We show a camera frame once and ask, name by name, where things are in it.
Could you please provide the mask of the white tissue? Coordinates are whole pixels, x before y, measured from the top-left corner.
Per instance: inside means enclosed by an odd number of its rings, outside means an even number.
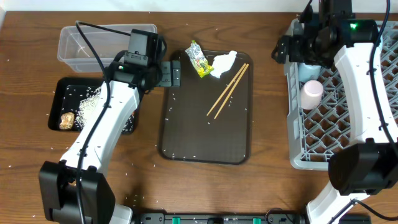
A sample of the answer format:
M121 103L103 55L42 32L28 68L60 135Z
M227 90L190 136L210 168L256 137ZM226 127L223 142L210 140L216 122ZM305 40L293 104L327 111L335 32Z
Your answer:
M211 71L211 76L220 78L224 72L231 69L236 60L236 51L230 51L229 54L217 55L213 60L213 70Z

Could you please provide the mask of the white paper cup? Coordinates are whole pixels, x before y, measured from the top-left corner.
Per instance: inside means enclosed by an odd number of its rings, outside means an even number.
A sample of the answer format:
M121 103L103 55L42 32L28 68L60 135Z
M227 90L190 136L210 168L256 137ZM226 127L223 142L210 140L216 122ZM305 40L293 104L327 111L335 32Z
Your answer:
M305 110L316 108L322 100L323 85L316 80L310 80L300 90L300 104Z

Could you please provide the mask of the light blue cup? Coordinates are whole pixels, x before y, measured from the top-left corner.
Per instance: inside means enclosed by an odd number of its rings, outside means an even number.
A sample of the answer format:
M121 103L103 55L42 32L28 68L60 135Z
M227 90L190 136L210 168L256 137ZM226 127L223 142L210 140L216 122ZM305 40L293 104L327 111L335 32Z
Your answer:
M319 65L307 65L300 63L298 65L298 80L300 82L308 82L310 80L317 80L320 76L321 66Z

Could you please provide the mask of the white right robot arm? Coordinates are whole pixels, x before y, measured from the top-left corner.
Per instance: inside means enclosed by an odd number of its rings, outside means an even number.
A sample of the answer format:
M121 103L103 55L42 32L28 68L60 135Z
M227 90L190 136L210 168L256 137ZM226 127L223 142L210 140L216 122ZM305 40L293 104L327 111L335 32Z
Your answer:
M336 67L345 89L349 146L329 160L329 183L307 204L307 223L336 223L351 207L397 182L397 125L380 69L382 32L372 19L327 24L294 19L272 51L286 67Z

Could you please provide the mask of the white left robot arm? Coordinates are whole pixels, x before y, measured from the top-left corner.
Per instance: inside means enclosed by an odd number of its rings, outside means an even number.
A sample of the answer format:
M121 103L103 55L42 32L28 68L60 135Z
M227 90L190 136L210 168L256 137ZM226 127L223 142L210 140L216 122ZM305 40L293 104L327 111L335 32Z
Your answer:
M111 62L92 115L58 162L39 171L46 220L55 223L131 223L130 207L116 203L106 180L124 125L144 94L155 87L179 86L181 63L138 65Z

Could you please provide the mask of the silver yellow snack wrapper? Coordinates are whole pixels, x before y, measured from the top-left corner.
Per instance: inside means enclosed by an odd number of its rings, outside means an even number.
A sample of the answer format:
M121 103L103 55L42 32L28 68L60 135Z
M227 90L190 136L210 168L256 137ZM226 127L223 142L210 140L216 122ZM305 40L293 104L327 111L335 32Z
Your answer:
M214 70L214 68L208 63L205 54L202 52L201 47L195 40L191 41L189 48L187 48L185 52L200 78L205 77Z

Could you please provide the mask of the wooden chopstick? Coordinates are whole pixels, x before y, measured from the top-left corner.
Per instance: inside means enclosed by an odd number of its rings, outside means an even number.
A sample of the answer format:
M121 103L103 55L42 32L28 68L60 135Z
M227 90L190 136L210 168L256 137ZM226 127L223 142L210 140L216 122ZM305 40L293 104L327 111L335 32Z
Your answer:
M227 103L228 99L231 97L231 95L233 94L234 90L236 89L238 83L240 82L240 80L242 79L243 75L245 74L246 70L248 69L249 64L246 63L244 64L244 67L242 69L240 69L240 71L238 72L238 77L234 79L233 81L233 85L232 87L230 87L230 90L226 96L226 98L224 99L224 101L222 102L219 110L217 111L214 119L216 119L218 117L218 115L221 113L222 109L224 108L225 104Z
M227 94L228 94L228 92L229 92L229 90L230 90L230 87L232 87L232 85L233 85L233 81L234 81L234 79L235 78L237 78L238 77L238 72L237 72L237 74L235 74L235 76L233 77L233 79L227 84L227 86L226 86L226 88L223 90L223 92L221 93L221 95L217 98L217 100L214 102L214 104L213 104L213 106L210 108L210 110L207 112L207 116L209 116L210 114L211 114L211 112L215 109L215 107L218 105L218 103L221 101L221 100L224 100L225 98L226 98L226 96L227 96Z

